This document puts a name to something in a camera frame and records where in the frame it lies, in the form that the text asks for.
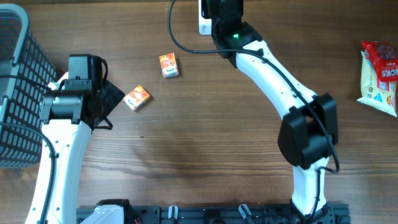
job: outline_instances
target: red plastic bag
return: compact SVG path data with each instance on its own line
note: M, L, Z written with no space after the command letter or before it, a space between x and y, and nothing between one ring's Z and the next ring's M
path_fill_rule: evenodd
M362 46L380 81L398 81L398 57L388 42L362 41Z

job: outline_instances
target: orange and white box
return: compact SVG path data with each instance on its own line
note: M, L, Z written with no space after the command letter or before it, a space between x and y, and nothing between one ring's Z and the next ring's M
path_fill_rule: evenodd
M149 98L150 94L141 85L138 85L132 92L126 95L123 100L135 111Z
M160 56L159 59L164 78L174 77L178 75L178 67L174 53Z

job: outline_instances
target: small box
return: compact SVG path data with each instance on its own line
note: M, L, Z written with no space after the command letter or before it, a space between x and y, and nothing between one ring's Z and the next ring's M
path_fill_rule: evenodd
M123 100L129 105L132 110L136 110L150 98L150 94L141 86L138 85L132 92L126 95Z
M159 59L164 78L174 77L178 75L177 62L175 60L174 53L160 56Z

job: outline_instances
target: gray plastic basket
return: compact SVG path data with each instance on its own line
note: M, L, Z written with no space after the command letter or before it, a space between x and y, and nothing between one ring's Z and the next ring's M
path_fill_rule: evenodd
M24 76L40 84L54 81L55 67L29 30L29 18L15 4L0 4L0 75ZM0 121L41 129L40 101L46 92L14 78L0 79ZM0 126L0 167L23 168L40 161L41 138Z

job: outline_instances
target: wooden table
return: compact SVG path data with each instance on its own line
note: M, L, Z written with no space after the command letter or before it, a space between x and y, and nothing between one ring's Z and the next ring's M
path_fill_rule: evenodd
M297 79L338 104L341 162L326 175L328 200L348 203L353 223L398 219L398 122L360 105L360 40L398 44L397 1L248 1L244 20ZM121 102L87 148L78 205L128 198L133 205L288 203L292 168L277 146L280 118L258 87L219 55L183 52L171 41L169 2L26 6L31 30L54 64L68 55L105 58L125 93L154 100L138 113ZM177 2L176 38L213 49L198 33L197 3ZM175 52L181 75L164 79L159 56ZM0 170L0 223L23 223L37 166Z

